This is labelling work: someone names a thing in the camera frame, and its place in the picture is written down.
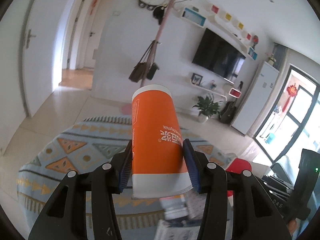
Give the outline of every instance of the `wooden floor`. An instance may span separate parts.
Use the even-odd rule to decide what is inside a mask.
[[[93,69],[63,69],[62,81],[59,84],[62,87],[73,87],[79,89],[91,90],[93,78]]]

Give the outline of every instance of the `refrigerator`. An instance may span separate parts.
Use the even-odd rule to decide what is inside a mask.
[[[263,62],[258,69],[255,80],[251,85],[251,90],[246,95],[244,103],[238,110],[231,122],[231,126],[244,135],[257,119],[259,113],[264,108],[269,95],[276,83],[279,71],[267,62]]]

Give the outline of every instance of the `television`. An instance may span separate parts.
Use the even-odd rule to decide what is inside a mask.
[[[234,83],[245,56],[226,40],[206,29],[192,63]]]

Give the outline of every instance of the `door lock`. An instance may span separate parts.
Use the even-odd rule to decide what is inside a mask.
[[[27,37],[27,45],[26,45],[26,49],[28,49],[29,48],[29,45],[30,45],[30,39],[31,38],[35,38],[37,35],[32,35],[31,34],[31,29],[29,29],[29,31],[28,31],[28,37]]]

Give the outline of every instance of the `orange paper cup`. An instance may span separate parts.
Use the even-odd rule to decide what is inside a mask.
[[[134,198],[178,195],[192,188],[170,91],[148,85],[132,96]]]

